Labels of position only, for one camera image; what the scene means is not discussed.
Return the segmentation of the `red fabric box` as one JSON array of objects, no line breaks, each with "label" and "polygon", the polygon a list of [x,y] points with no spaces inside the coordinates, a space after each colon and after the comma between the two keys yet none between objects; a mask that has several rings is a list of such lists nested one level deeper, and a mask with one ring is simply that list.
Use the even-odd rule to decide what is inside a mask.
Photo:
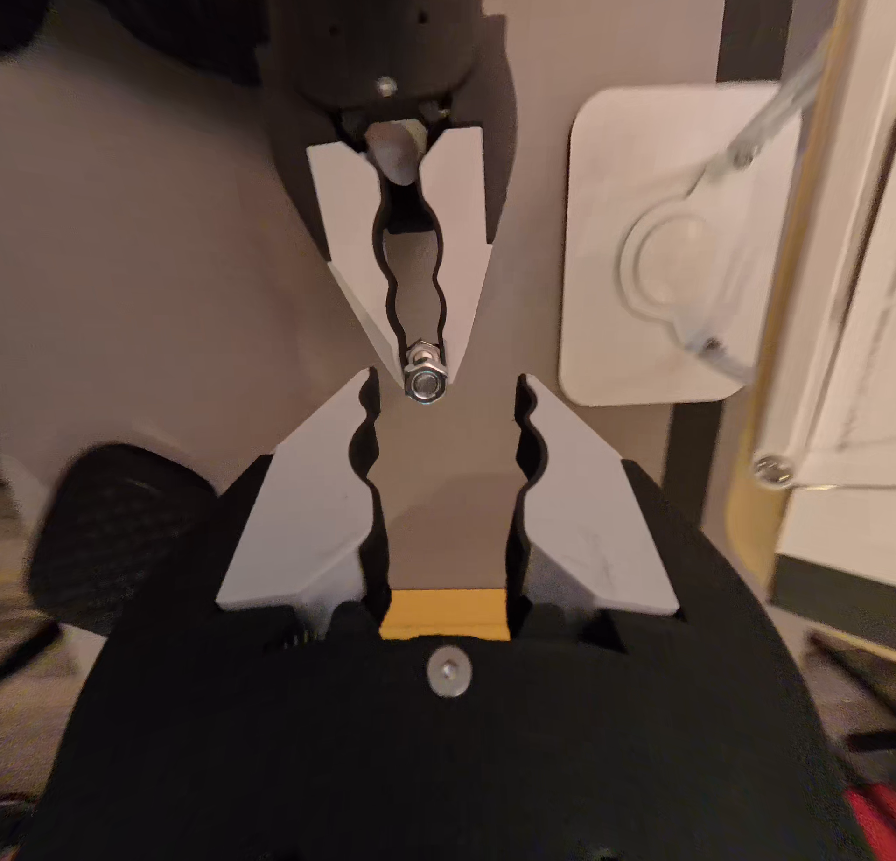
[{"label": "red fabric box", "polygon": [[885,784],[844,791],[876,860],[895,860],[895,789]]}]

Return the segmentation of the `wooden stand board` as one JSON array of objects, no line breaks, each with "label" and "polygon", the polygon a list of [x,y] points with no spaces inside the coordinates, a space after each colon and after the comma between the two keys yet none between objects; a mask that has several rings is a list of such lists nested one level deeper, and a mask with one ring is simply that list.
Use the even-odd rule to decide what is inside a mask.
[{"label": "wooden stand board", "polygon": [[734,556],[765,593],[774,571],[778,531],[789,495],[764,486],[754,473],[754,453],[764,423],[778,358],[778,341],[785,328],[790,297],[797,278],[805,239],[821,197],[821,183],[842,106],[845,81],[855,44],[856,20],[866,0],[839,0],[827,37],[827,60],[808,121],[808,136],[778,250],[778,265],[770,286],[769,305],[749,407],[741,430],[725,510],[726,536]]}]

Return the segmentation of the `steel hex bolt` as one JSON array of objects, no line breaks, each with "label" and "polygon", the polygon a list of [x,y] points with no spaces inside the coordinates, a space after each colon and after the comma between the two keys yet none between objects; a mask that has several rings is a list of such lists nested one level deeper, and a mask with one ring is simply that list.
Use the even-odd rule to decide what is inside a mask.
[{"label": "steel hex bolt", "polygon": [[405,395],[421,405],[440,400],[448,381],[446,367],[434,357],[417,357],[404,367]]}]

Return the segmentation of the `person's left hand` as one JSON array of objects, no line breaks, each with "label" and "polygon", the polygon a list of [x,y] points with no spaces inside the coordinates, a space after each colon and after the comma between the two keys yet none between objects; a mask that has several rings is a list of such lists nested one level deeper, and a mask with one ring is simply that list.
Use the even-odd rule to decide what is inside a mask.
[{"label": "person's left hand", "polygon": [[238,86],[262,83],[264,0],[119,0],[118,20],[142,43]]}]

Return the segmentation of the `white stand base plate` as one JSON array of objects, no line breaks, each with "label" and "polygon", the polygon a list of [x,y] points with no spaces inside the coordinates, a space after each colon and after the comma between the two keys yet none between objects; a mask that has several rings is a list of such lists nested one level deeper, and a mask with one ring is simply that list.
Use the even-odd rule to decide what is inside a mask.
[{"label": "white stand base plate", "polygon": [[558,383],[582,407],[709,402],[755,374],[802,116],[748,169],[707,162],[778,83],[612,87],[570,134]]}]

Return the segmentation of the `yellow plastic bin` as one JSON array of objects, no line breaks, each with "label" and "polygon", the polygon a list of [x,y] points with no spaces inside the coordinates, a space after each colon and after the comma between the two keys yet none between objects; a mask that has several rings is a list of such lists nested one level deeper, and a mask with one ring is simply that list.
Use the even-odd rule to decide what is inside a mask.
[{"label": "yellow plastic bin", "polygon": [[509,641],[506,592],[498,588],[399,589],[380,635],[389,641],[458,636]]}]

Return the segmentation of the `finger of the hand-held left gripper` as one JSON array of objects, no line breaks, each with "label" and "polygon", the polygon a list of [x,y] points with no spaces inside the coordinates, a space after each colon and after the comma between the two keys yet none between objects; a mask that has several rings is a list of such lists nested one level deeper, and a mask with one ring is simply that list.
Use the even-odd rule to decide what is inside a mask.
[{"label": "finger of the hand-held left gripper", "polygon": [[388,373],[403,385],[400,340],[394,326],[397,287],[385,256],[380,179],[367,157],[343,143],[307,151],[328,266]]},{"label": "finger of the hand-held left gripper", "polygon": [[442,133],[422,160],[420,188],[438,243],[434,270],[442,299],[438,335],[451,385],[469,344],[492,251],[487,241],[481,127]]}]

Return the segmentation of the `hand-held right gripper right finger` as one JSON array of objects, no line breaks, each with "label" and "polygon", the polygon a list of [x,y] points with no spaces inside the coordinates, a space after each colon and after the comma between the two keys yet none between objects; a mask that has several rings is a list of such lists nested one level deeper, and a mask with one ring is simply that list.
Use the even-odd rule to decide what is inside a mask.
[{"label": "hand-held right gripper right finger", "polygon": [[568,631],[605,611],[678,613],[619,453],[532,374],[518,377],[513,413],[524,482],[505,553],[508,629],[535,607],[556,610]]}]

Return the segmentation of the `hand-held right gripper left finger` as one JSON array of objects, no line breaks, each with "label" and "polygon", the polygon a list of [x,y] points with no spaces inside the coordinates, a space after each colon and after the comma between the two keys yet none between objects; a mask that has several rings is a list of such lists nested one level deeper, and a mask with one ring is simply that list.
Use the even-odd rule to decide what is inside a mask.
[{"label": "hand-held right gripper left finger", "polygon": [[390,601],[382,502],[369,473],[379,455],[374,367],[360,370],[263,460],[216,598],[220,608],[289,606],[300,621],[330,621],[363,602],[375,621]]}]

